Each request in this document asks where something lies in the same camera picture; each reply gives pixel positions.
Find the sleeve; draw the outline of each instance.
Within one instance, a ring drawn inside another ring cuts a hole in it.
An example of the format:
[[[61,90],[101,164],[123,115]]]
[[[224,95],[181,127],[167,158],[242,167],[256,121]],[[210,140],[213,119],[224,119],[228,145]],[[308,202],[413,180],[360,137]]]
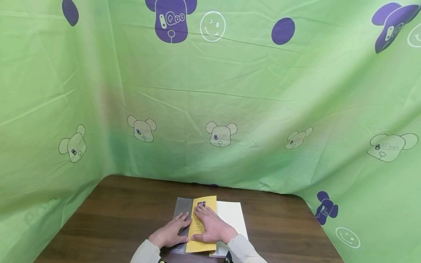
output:
[[[229,253],[225,259],[226,263],[267,263],[241,234],[231,239],[228,248]]]
[[[160,249],[146,239],[138,247],[130,263],[165,263],[159,253]]]

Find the gray book cover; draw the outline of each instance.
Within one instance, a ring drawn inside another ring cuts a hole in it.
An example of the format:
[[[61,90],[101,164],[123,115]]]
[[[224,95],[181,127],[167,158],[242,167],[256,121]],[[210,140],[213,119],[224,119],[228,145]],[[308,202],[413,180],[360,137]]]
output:
[[[178,197],[173,218],[178,216],[180,213],[189,212],[189,216],[186,219],[186,220],[189,220],[190,218],[192,218],[192,215],[191,215],[192,207],[193,207],[193,199]],[[189,228],[190,226],[180,229],[179,236],[188,236]],[[186,243],[175,245],[169,249],[169,252],[175,253],[175,254],[186,254],[186,246],[187,246]]]

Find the yellow paper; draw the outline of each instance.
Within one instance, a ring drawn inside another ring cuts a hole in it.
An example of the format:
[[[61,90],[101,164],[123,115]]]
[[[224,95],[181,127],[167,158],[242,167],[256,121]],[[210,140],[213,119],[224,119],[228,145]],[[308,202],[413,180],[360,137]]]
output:
[[[203,232],[205,232],[205,227],[194,213],[195,207],[198,206],[200,203],[202,203],[206,207],[212,208],[213,211],[217,212],[216,196],[201,197],[194,199],[192,207],[192,223],[190,224],[189,228],[189,238],[191,238],[195,234],[203,234]],[[211,250],[216,250],[216,243],[203,243],[199,241],[190,240],[186,246],[186,253],[195,253]]]

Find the white book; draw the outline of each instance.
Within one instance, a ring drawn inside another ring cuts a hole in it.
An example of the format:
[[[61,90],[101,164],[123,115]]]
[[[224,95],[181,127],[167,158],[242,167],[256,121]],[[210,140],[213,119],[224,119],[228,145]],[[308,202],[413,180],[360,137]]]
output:
[[[244,217],[242,215],[241,203],[217,201],[219,217],[227,224],[235,228],[238,234],[242,234],[248,240],[247,230],[245,229]],[[228,246],[222,242],[216,243],[214,253],[209,252],[209,257],[224,258],[228,254]]]

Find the wrinkled fabric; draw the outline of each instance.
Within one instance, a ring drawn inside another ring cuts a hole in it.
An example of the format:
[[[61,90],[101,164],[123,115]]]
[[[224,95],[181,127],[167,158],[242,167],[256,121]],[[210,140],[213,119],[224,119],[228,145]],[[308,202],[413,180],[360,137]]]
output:
[[[1,1],[0,262],[109,174],[295,194],[346,263],[419,262],[420,4]]]

